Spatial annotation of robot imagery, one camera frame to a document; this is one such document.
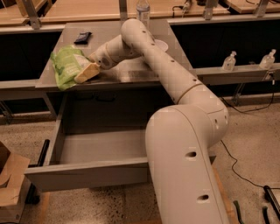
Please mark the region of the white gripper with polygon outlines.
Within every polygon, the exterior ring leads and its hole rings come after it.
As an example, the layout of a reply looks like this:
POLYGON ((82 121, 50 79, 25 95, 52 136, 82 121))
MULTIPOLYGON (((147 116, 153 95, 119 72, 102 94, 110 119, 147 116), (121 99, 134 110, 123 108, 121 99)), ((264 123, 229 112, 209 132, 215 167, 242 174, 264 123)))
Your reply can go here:
POLYGON ((74 77, 74 81, 78 84, 84 83, 95 77, 100 72, 100 67, 108 70, 113 66, 113 60, 109 57, 106 45, 101 45, 97 50, 91 53, 88 58, 95 63, 88 64, 74 77))

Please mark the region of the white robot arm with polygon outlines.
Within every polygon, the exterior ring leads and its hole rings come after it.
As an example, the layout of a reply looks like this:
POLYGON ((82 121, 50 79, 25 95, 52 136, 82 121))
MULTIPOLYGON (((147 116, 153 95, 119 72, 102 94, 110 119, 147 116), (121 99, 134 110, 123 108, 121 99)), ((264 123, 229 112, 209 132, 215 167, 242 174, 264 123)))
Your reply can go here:
POLYGON ((123 60, 141 56, 173 104, 148 121, 145 147, 163 224, 230 224, 208 156, 228 129, 224 103, 158 47, 146 26, 126 20, 75 77, 83 83, 123 60))

